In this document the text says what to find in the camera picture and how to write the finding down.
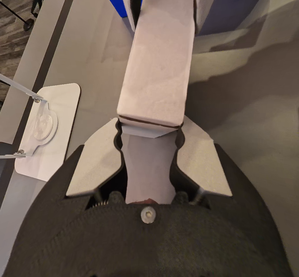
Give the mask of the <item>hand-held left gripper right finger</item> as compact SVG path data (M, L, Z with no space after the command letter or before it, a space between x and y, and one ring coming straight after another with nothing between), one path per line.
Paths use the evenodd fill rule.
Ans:
M191 204L212 194L232 197L213 139L187 116L175 139L170 182L176 193L184 192Z

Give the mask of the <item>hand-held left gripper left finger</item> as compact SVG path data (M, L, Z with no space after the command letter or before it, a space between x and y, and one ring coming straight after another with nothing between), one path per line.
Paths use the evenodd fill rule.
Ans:
M121 123L113 118L89 137L66 191L67 197L93 195L97 202L104 203L113 191L124 196L121 135Z

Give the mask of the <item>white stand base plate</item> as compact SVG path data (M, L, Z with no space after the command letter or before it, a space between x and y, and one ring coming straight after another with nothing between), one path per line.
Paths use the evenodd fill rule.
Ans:
M57 131L50 142L36 149L33 156L16 158L15 171L47 182L65 161L81 89L78 84L71 83L43 87L37 94L45 98L49 109L56 113ZM33 119L33 111L37 109L38 105L33 103L28 117L30 121ZM25 149L24 139L21 140L19 148Z

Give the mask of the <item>clear acrylic stand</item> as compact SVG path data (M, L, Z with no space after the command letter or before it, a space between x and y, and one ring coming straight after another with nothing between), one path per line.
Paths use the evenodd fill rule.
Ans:
M14 87L28 96L32 97L33 102L38 105L37 111L33 111L33 119L28 119L23 138L25 140L25 149L19 148L18 152L12 155L1 155L1 159L16 159L31 157L36 149L46 145L54 137L58 127L58 117L54 111L49 109L48 101L39 94L29 90L23 85L0 74L1 81Z

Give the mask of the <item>white cardboard box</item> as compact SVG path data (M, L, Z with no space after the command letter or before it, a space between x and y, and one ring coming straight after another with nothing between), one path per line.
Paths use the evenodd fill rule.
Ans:
M196 0L142 0L117 114L137 128L125 147L126 203L174 197L169 172L184 121Z

